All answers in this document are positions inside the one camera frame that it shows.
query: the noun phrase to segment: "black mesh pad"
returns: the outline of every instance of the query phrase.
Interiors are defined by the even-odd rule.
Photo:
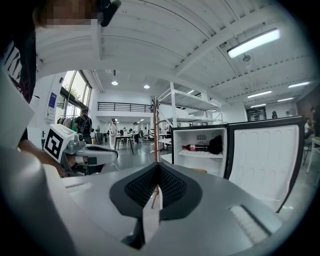
[[[116,182],[110,189],[110,199],[122,215],[142,220],[143,208],[157,185],[163,195],[160,221],[188,216],[202,198],[195,180],[163,163],[153,163]]]

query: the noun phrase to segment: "robotic arm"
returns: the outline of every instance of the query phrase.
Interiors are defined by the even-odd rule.
[[[44,150],[61,164],[62,170],[69,176],[85,176],[100,173],[104,164],[115,161],[118,152],[100,145],[86,144],[82,134],[61,125],[51,124],[44,144]],[[68,156],[79,159],[78,164],[70,167]]]

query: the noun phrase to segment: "floor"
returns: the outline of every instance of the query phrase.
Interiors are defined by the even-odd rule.
[[[109,142],[104,142],[102,144],[110,149]],[[141,144],[133,144],[133,152],[132,154],[130,145],[122,145],[120,144],[118,150],[118,159],[113,163],[118,167],[119,170],[137,167],[142,165],[148,165],[155,161],[155,153],[151,153],[151,151],[155,150],[155,144],[153,141],[144,141]],[[169,150],[163,150],[160,152],[161,155],[171,154],[171,147]],[[116,166],[107,165],[106,168],[102,169],[102,173],[110,173],[117,171]]]
[[[110,148],[109,143],[104,143],[104,146]],[[114,172],[118,170],[123,170],[131,167],[148,165],[155,161],[155,153],[151,153],[154,150],[153,141],[144,141],[141,144],[136,144],[133,146],[134,155],[132,154],[131,148],[128,145],[119,146],[119,157],[112,166],[108,165],[102,170],[103,173]],[[169,150],[161,151],[161,155],[166,155],[171,153],[171,148]],[[296,182],[292,188],[292,191],[287,198],[284,206],[278,213],[279,218],[286,222],[291,217],[299,215],[308,206],[309,200],[312,198],[315,192],[315,182],[320,173],[320,154],[314,153],[313,161],[309,173],[306,173],[309,164],[310,153],[306,159],[305,165],[300,167]],[[145,206],[143,211],[143,222],[145,229],[145,238],[148,241],[152,235],[155,233],[159,226],[159,210],[160,202],[159,197],[154,204],[154,209],[151,209],[151,204],[155,195],[152,195],[150,201]]]

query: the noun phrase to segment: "person's arm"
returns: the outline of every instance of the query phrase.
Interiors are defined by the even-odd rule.
[[[23,141],[20,141],[18,147],[20,148],[21,151],[26,151],[36,156],[42,164],[55,167],[61,177],[66,176],[66,174],[62,171],[60,164],[56,160],[54,160],[50,155],[48,155],[47,152],[33,145],[30,140],[25,139]],[[73,160],[74,160],[74,163],[72,160],[69,161],[69,164],[72,166],[76,164],[76,159],[73,158]]]

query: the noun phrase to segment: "fridge door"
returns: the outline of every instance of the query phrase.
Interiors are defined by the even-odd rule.
[[[229,124],[228,140],[225,178],[278,212],[300,169],[303,117]]]

